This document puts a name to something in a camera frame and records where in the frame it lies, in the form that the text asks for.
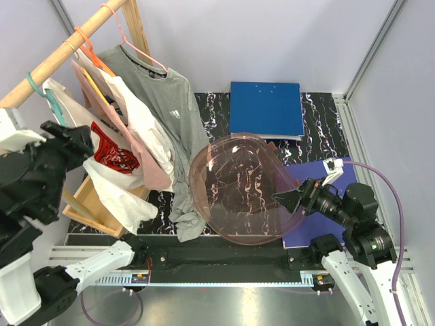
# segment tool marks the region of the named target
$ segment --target adidas logo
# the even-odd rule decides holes
[[[171,112],[169,112],[169,114],[172,115],[173,117],[176,117],[177,119],[180,118],[180,114],[178,113],[177,110],[171,111]]]

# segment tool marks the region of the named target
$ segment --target pink shirt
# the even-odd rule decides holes
[[[102,119],[111,121],[112,124],[124,135],[125,139],[130,143],[131,150],[140,162],[143,169],[144,185],[151,190],[166,190],[172,182],[168,175],[159,167],[151,153],[148,151],[145,144],[136,139],[128,128],[122,123],[120,116],[116,113],[114,107],[107,105],[104,100],[94,91],[86,77],[80,70],[80,66],[74,60],[71,61],[74,73],[78,78],[80,87],[82,88],[85,98],[85,106],[91,106],[95,113]]]

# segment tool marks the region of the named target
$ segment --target pink hanger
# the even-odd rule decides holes
[[[120,21],[119,21],[119,19],[118,19],[118,16],[116,15],[115,11],[114,11],[113,9],[111,9],[111,8],[110,8],[106,3],[104,3],[103,5],[100,5],[100,7],[103,7],[103,6],[108,7],[108,8],[110,9],[110,11],[111,11],[111,12],[114,14],[114,16],[115,16],[116,22],[118,23],[118,27],[119,27],[119,29],[120,29],[121,36],[122,36],[122,43],[121,43],[120,45],[122,45],[122,44],[124,44],[124,43],[127,43],[127,44],[128,44],[129,46],[131,46],[133,49],[135,49],[136,51],[138,51],[138,53],[140,53],[140,54],[146,56],[146,57],[149,58],[151,61],[153,61],[153,62],[155,62],[157,65],[161,66],[161,67],[162,67],[166,72],[168,72],[168,69],[167,69],[164,65],[162,65],[162,64],[161,64],[160,62],[158,62],[157,60],[154,60],[151,56],[148,56],[147,54],[143,53],[141,50],[139,50],[138,48],[136,48],[132,43],[130,43],[130,42],[128,41],[128,39],[125,37],[124,31],[122,30],[122,27],[121,27]]]

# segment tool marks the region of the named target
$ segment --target transparent plastic lid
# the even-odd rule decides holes
[[[190,167],[197,211],[225,239],[259,245],[281,238],[303,219],[272,199],[298,187],[266,142],[254,134],[231,134],[198,153]]]

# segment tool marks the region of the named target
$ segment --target red graphic print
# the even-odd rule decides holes
[[[125,175],[139,167],[139,161],[133,153],[127,149],[120,149],[95,122],[90,125],[90,129],[100,136],[98,150],[94,153],[97,162]]]

